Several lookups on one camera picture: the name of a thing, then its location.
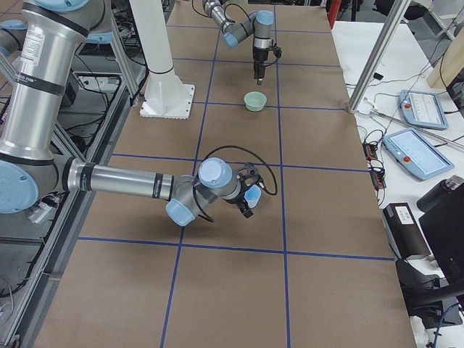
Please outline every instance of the white table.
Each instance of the white table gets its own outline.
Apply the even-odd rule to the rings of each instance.
[[[363,71],[364,65],[381,28],[382,24],[380,23],[366,22],[336,22],[333,28],[333,39],[335,40],[340,65],[343,69],[344,79],[347,83],[350,96]],[[378,93],[397,96],[401,90],[409,90],[412,86],[412,90],[414,91],[443,92],[444,90],[433,90],[428,86],[426,77],[431,71],[432,68],[417,41],[414,39],[413,34],[406,25],[401,24],[376,72],[384,76],[382,81],[403,81],[380,83],[378,86],[370,86],[365,93],[365,97],[371,101],[375,100],[379,112],[386,115],[394,115],[396,118],[402,120],[401,111],[398,110],[399,97],[385,96]],[[375,85],[378,83],[378,80],[374,80],[370,84]],[[445,112],[455,111],[457,109],[447,93],[441,94],[440,100]],[[359,113],[356,114],[357,124],[367,129],[368,132],[375,129],[382,129],[382,127],[369,116],[361,115],[362,113],[368,114],[371,109],[371,105],[362,101],[357,109]],[[389,124],[388,120],[381,117],[375,117],[375,119],[385,126]],[[447,115],[447,120],[449,129],[433,130],[433,132],[448,139],[454,139],[464,134],[464,119],[459,112]],[[402,125],[392,123],[388,127],[387,134],[395,133],[404,128],[405,127]],[[376,132],[370,136],[368,140],[378,140],[380,135],[380,132]],[[364,132],[362,130],[360,131],[360,137],[364,139]],[[429,136],[426,136],[426,138],[433,145],[441,143],[435,138]],[[450,146],[440,146],[438,149],[455,164],[455,168],[435,178],[428,179],[427,181],[418,181],[414,179],[406,170],[396,163],[393,156],[391,156],[385,148],[381,150],[379,157],[383,160],[386,170],[386,190],[384,190],[386,196],[381,208],[393,202],[407,202],[414,217],[418,219],[423,214],[415,205],[419,198],[442,179],[449,178],[453,174],[461,177],[464,176],[464,151]],[[380,199],[383,198],[382,195],[384,193],[379,193]],[[442,276],[441,272],[432,269],[427,262],[417,262],[414,266],[423,273],[435,273]],[[433,339],[433,330],[427,331],[429,337]],[[443,334],[443,336],[439,337],[437,347],[463,347],[464,326],[442,328],[440,333]]]

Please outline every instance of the green bowl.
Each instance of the green bowl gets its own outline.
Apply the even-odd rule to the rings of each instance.
[[[249,92],[244,97],[245,106],[249,111],[258,112],[266,105],[268,98],[261,92]]]

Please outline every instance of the blue cable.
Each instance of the blue cable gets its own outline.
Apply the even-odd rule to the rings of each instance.
[[[442,316],[440,317],[440,321],[438,322],[438,326],[436,327],[436,331],[435,331],[435,339],[434,339],[434,344],[432,344],[432,348],[436,348],[436,341],[438,340],[438,334],[439,334],[439,331],[440,331],[440,328],[442,327],[443,325],[443,322],[444,322],[444,317],[447,316],[447,314],[450,312],[450,310],[452,310],[454,307],[456,306],[459,306],[459,302],[457,303],[454,303],[452,304],[451,306],[449,306],[447,308],[447,310],[445,310],[442,314]]]

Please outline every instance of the red object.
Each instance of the red object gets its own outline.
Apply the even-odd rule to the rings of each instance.
[[[331,10],[328,13],[328,24],[331,26],[331,29],[334,27],[336,16],[340,11],[341,0],[333,0],[331,4]]]

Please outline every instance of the white stand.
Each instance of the white stand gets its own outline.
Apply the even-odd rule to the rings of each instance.
[[[142,117],[189,118],[195,86],[175,74],[160,0],[130,0],[149,78]]]

